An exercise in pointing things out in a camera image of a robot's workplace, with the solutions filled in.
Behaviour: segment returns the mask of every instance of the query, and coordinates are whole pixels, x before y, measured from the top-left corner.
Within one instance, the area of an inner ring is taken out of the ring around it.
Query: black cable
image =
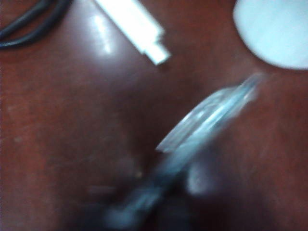
[[[68,9],[71,2],[72,0],[58,0],[54,7],[54,10],[42,24],[40,24],[35,30],[29,32],[22,37],[0,42],[0,50],[7,48],[15,48],[37,41],[39,38],[49,32],[52,26],[58,20],[60,20],[60,18]]]
[[[3,28],[0,31],[0,39],[4,39],[16,30],[22,28],[23,26],[31,22],[37,16],[46,11],[50,7],[52,2],[53,0],[40,0],[30,10],[26,11],[22,16],[15,19],[12,23]]]

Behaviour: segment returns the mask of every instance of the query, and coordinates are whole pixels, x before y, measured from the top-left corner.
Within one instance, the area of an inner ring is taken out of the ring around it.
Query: wooden table
[[[34,2],[2,0],[1,24]],[[147,176],[156,145],[196,104],[255,72],[268,76],[258,99],[174,194],[201,230],[307,230],[308,72],[256,58],[233,0],[142,3],[173,54],[159,67],[92,0],[74,1],[40,42],[0,52],[2,230],[72,230],[93,197]]]

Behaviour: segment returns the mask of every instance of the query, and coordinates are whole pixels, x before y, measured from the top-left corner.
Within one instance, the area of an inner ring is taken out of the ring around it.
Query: cable
[[[43,6],[43,3],[48,4],[48,2],[49,2],[49,0],[41,0],[38,4],[41,3],[42,6]],[[54,24],[64,15],[64,13],[68,9],[71,2],[72,2],[72,0],[58,0],[58,2],[56,3],[56,5],[54,7],[54,10],[50,14],[50,16],[47,19],[45,19],[45,21],[42,24],[40,24],[35,30],[29,32],[28,34],[26,34],[22,37],[0,42],[0,50],[7,49],[7,48],[15,48],[15,47],[23,46],[23,45],[37,41],[39,38],[41,38],[46,33],[48,33],[50,31],[50,29],[52,28],[52,26],[54,26]],[[33,19],[34,14],[36,14],[36,13],[33,13],[33,14],[30,13],[29,16],[25,18],[26,21],[29,22],[30,18]],[[14,26],[10,27],[10,25],[8,25],[7,27],[11,28],[11,29],[8,29],[8,31],[9,32],[11,31],[11,33],[12,33],[13,31],[15,31],[15,28],[20,28],[25,24],[26,23],[24,23],[23,21],[19,21],[15,24],[15,27]]]
[[[53,0],[40,0],[30,10],[28,10],[22,16],[20,16],[15,21],[3,28],[0,31],[0,39],[4,39],[16,30],[22,28],[23,26],[31,22],[37,16],[46,11],[50,7],[52,2]]]

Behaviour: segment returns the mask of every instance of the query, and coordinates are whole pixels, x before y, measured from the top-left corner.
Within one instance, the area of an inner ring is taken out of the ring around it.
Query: reddish-brown surface
[[[1,0],[1,24],[33,2]],[[201,188],[217,187],[181,190],[201,229],[307,230],[308,72],[257,59],[234,1],[142,2],[167,31],[173,57],[160,67],[91,0],[42,41],[0,52],[1,230],[68,230],[93,194],[146,176],[156,145],[204,97],[254,72],[268,74],[258,100],[196,168]]]

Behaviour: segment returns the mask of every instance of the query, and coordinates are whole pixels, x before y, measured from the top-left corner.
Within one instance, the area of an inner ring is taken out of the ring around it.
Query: clear plastic object
[[[253,75],[238,87],[214,92],[191,110],[156,149],[173,153],[181,146],[187,146],[187,143],[195,147],[211,140],[230,118],[255,97],[255,87],[261,79],[261,75]]]

